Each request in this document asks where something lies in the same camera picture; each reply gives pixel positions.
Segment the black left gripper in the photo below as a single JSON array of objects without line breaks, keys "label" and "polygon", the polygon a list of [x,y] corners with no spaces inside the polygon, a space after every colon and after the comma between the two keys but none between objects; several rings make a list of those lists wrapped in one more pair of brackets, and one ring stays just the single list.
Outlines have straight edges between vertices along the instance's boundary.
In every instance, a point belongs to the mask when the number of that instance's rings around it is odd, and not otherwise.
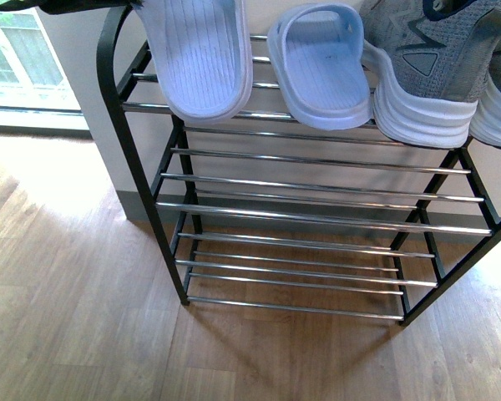
[{"label": "black left gripper", "polygon": [[38,7],[46,14],[59,15],[142,4],[141,0],[48,0],[43,1]]}]

